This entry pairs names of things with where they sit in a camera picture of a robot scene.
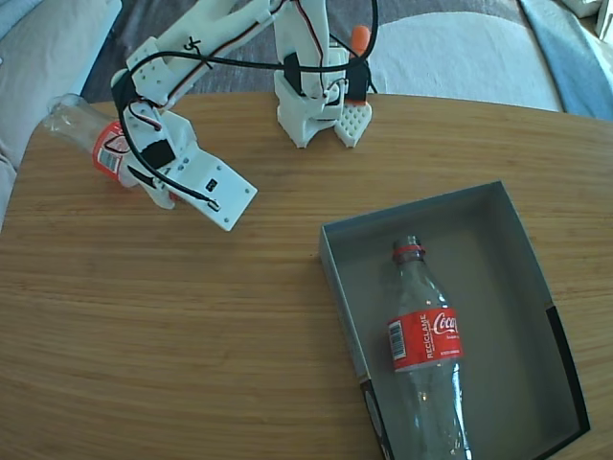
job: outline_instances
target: coca-cola label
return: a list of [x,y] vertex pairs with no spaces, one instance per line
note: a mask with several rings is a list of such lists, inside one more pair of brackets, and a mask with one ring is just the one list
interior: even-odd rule
[[388,333],[397,371],[464,355],[453,309],[405,314],[389,322]]
[[92,151],[94,167],[119,182],[119,169],[128,152],[124,131],[119,122],[113,122],[101,132]]

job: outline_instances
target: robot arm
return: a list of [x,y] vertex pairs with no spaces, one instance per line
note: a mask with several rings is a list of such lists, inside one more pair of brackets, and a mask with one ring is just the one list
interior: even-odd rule
[[354,108],[345,103],[344,71],[299,70],[299,65],[326,67],[349,61],[346,50],[330,48],[326,0],[251,0],[233,11],[237,2],[200,0],[161,36],[146,40],[111,83],[132,150],[122,168],[139,180],[159,206],[172,209],[178,196],[226,231],[233,228],[257,189],[202,150],[190,122],[170,112],[213,64],[153,55],[183,51],[222,58],[275,22],[278,57],[286,69],[275,73],[278,119],[299,147],[327,127],[335,127],[346,144],[354,145],[361,132],[351,138],[344,118],[347,121],[349,112],[352,116],[361,110],[365,128],[372,113],[367,104]]

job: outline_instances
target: coca-cola bottle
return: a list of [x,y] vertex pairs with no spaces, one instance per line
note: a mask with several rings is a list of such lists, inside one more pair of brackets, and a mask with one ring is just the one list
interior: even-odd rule
[[130,149],[119,122],[81,96],[66,94],[51,100],[42,125],[54,136],[79,146],[96,169],[124,187],[138,185],[124,161]]
[[402,291],[390,321],[394,368],[421,436],[423,460],[471,460],[460,384],[464,354],[456,313],[428,269],[415,236],[394,243]]

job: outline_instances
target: gray box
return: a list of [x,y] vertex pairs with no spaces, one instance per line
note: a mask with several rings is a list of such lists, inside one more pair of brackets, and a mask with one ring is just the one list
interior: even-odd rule
[[322,227],[320,256],[384,454],[411,459],[411,414],[387,338],[397,315],[392,242],[415,234],[458,314],[474,460],[545,459],[590,429],[570,349],[501,182]]

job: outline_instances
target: wooden table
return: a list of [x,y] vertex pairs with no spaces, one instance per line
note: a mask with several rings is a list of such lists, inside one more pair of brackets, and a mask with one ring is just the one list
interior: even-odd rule
[[272,95],[186,98],[176,111],[201,145],[260,189],[231,234],[38,132],[0,236],[0,458],[379,458],[320,225],[498,178],[593,425],[556,459],[611,458],[613,126],[484,103],[373,106],[357,149],[326,132],[298,150]]

